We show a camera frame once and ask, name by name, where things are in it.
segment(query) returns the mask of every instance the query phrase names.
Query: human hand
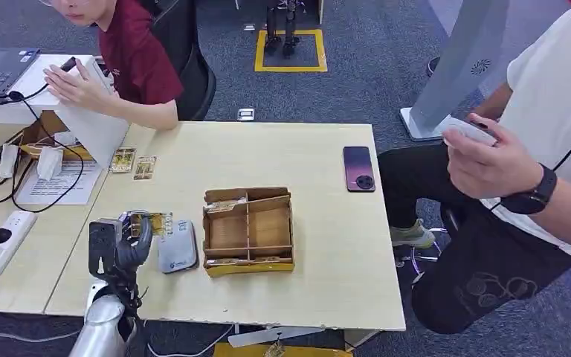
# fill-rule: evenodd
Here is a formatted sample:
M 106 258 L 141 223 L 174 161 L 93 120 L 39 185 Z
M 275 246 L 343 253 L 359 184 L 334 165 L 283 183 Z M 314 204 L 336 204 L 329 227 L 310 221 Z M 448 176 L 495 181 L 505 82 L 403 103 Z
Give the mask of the human hand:
M 94 112 L 105 113 L 112 97 L 102 86 L 91 80 L 91 75 L 79 59 L 75 60 L 81 77 L 68 74 L 56 65 L 44 69 L 49 92 L 69 106 L 79 106 Z
M 455 129 L 443 132 L 450 158 L 448 172 L 456 188 L 474 199 L 490 199 L 532 190 L 540 183 L 542 166 L 513 133 L 479 115 L 468 117 L 487 126 L 498 142 L 490 147 Z

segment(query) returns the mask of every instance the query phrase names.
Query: gray carpet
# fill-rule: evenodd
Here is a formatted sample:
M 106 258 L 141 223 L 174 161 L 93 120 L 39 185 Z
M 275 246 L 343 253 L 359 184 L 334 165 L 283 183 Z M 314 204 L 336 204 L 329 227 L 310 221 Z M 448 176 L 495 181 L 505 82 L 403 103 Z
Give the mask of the gray carpet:
M 325 74 L 253 72 L 256 34 L 241 29 L 246 22 L 262 23 L 261 3 L 244 0 L 242 12 L 236 13 L 232 0 L 201 1 L 201 47 L 218 78 L 209 120 L 233 120 L 238 108 L 253 107 L 258 121 L 371 123 L 378 151 L 413 145 L 397 114 L 419 95 L 427 82 L 425 63 L 439 53 L 447 36 L 428 0 L 327 1 L 322 27 L 329 65 Z M 0 47 L 37 45 L 51 52 L 97 53 L 96 31 L 68 25 L 35 0 L 0 0 Z M 456 114 L 463 115 L 481 100 L 475 91 Z M 426 223 L 440 225 L 434 204 L 421 202 L 419 210 Z M 413 273 L 408 267 L 399 272 L 407 297 Z M 407 332 L 382 333 L 358 348 L 356 356 L 571 356 L 571 272 L 534 300 L 510 303 L 461 335 L 426 331 L 407 298 L 404 310 Z M 0 318 L 0 332 L 41 337 L 80 324 L 73 318 L 33 323 Z M 149 326 L 161 353 L 197 352 L 225 328 Z M 286 342 L 340 347 L 341 339 L 340 332 L 328 331 Z M 73 342 L 71 338 L 41 348 L 0 339 L 0 356 L 65 356 Z M 137 344 L 131 355 L 141 356 L 141 351 Z

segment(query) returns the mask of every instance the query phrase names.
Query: sneaker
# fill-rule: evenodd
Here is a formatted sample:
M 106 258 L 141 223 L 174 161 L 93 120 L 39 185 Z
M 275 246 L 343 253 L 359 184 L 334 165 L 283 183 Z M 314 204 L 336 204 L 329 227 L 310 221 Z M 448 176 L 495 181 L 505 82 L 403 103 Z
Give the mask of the sneaker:
M 410 245 L 420 249 L 431 247 L 436 239 L 434 233 L 424 228 L 423 219 L 417 219 L 417 222 L 415 222 L 415 225 L 411 228 L 396 228 L 391 226 L 390 238 L 393 241 L 393 247 L 398 245 Z

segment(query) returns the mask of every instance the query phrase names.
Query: smartphone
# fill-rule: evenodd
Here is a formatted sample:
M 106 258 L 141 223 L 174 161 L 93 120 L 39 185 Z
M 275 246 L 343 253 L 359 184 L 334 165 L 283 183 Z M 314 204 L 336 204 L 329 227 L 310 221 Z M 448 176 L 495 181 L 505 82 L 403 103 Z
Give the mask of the smartphone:
M 373 192 L 375 180 L 368 147 L 344 147 L 346 188 L 349 192 Z

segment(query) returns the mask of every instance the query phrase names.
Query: man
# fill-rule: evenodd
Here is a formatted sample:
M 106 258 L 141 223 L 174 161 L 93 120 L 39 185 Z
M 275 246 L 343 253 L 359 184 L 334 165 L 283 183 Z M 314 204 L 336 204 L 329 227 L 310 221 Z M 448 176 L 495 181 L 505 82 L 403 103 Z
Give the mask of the man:
M 571 268 L 571 10 L 511 62 L 506 83 L 469 119 L 497 144 L 450 129 L 447 146 L 378 158 L 393 245 L 432 244 L 418 198 L 465 214 L 458 237 L 413 285 L 416 317 L 439 333 L 462 332 Z
M 139 0 L 41 0 L 80 26 L 100 28 L 100 50 L 119 97 L 105 92 L 80 61 L 80 76 L 52 65 L 45 69 L 49 92 L 62 102 L 154 129 L 171 129 L 183 92 L 161 43 L 149 30 L 150 12 Z

